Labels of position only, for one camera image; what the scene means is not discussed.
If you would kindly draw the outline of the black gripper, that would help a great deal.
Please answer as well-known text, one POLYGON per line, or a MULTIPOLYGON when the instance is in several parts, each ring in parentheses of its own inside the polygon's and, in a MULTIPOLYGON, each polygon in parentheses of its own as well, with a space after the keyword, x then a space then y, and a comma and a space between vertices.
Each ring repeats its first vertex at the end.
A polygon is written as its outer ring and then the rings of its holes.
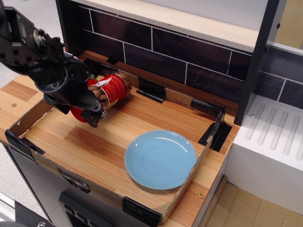
POLYGON ((82 118, 93 128, 97 128, 107 115, 94 93, 89 90, 88 81, 69 80, 62 89, 45 93, 44 99, 64 114, 70 111, 71 106, 83 110, 82 118))

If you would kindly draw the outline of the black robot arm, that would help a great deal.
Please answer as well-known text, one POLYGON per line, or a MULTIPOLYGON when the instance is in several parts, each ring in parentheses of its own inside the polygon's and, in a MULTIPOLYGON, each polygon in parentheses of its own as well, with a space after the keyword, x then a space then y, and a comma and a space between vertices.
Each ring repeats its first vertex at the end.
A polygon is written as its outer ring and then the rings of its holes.
POLYGON ((0 62, 30 77, 44 100, 64 114, 70 107, 96 128, 105 117, 101 103, 89 90, 91 69, 63 50, 59 37, 51 38, 13 7, 0 6, 0 62))

